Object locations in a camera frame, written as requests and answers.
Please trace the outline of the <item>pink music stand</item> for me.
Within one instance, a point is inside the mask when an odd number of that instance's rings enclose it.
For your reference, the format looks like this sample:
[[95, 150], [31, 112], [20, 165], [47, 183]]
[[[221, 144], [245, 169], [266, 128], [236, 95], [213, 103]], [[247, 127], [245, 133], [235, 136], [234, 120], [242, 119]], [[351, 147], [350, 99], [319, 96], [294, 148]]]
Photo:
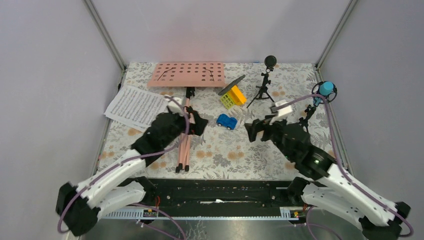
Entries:
[[148, 87], [185, 88], [183, 104], [190, 106], [196, 88], [225, 86], [222, 62], [160, 62], [156, 65]]

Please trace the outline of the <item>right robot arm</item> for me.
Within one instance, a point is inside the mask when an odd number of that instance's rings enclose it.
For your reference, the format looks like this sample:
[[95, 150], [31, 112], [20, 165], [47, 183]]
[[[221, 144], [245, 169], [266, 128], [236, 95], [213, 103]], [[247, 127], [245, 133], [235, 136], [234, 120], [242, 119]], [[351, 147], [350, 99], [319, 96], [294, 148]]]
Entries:
[[311, 143], [311, 136], [298, 123], [285, 119], [256, 119], [245, 123], [250, 142], [262, 132], [261, 141], [271, 141], [294, 164], [302, 177], [289, 185], [287, 201], [324, 209], [358, 228], [368, 240], [397, 240], [401, 237], [402, 220], [411, 208], [404, 202], [393, 202], [376, 194], [362, 183], [357, 189], [353, 176], [339, 168], [334, 157]]

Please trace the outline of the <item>black microphone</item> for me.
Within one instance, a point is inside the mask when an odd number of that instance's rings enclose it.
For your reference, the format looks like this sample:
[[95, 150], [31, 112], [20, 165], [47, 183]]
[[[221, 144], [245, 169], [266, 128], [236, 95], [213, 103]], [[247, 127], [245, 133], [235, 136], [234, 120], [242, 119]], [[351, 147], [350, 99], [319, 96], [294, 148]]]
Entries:
[[247, 105], [247, 108], [249, 108], [250, 105], [255, 100], [269, 99], [273, 103], [275, 102], [274, 99], [271, 97], [271, 95], [268, 93], [268, 85], [271, 84], [271, 80], [269, 80], [269, 73], [274, 71], [274, 68], [277, 65], [277, 58], [274, 55], [268, 55], [264, 59], [264, 64], [266, 66], [266, 69], [265, 69], [265, 72], [261, 73], [261, 76], [263, 77], [262, 84], [256, 86], [256, 88], [258, 88], [258, 93], [252, 99], [252, 101]]

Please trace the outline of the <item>sheet music page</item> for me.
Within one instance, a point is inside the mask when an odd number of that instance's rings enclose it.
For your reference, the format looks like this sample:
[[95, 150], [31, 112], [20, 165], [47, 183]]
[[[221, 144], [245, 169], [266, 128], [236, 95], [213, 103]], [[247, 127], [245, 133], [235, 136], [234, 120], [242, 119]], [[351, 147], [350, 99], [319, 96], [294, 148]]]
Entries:
[[142, 133], [145, 132], [146, 129], [147, 129], [147, 127], [145, 127], [145, 126], [139, 126], [139, 125], [136, 125], [136, 124], [133, 124], [133, 123], [130, 124], [130, 127], [134, 128], [134, 129], [136, 129], [136, 130], [138, 130]]
[[166, 99], [157, 93], [134, 86], [123, 86], [106, 108], [104, 115], [130, 127], [149, 127], [156, 116], [166, 109]]

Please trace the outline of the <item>blue microphone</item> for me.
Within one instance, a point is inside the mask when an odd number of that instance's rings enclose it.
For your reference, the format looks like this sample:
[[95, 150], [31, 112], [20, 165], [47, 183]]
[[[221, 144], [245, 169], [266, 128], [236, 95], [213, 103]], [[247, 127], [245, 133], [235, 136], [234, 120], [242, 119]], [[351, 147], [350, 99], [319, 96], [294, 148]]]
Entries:
[[[324, 99], [331, 103], [338, 94], [337, 87], [331, 81], [321, 81], [318, 82], [311, 90], [312, 94], [319, 94], [324, 97]], [[307, 133], [309, 133], [309, 120], [314, 115], [317, 107], [320, 104], [323, 104], [323, 100], [319, 97], [313, 97], [312, 105], [308, 105], [304, 110], [306, 115], [304, 117], [299, 118], [298, 124], [302, 126]]]

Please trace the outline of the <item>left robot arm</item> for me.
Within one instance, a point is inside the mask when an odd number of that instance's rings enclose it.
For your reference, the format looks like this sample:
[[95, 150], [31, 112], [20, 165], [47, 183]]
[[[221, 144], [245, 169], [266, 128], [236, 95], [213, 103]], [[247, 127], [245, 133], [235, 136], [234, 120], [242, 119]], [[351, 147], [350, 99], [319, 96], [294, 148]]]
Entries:
[[128, 186], [119, 185], [162, 155], [182, 134], [203, 134], [208, 120], [195, 110], [180, 115], [160, 113], [143, 135], [139, 137], [118, 160], [97, 174], [73, 185], [63, 184], [58, 191], [55, 211], [59, 215], [57, 231], [82, 236], [89, 232], [105, 215], [126, 205], [152, 204], [155, 192], [135, 181]]

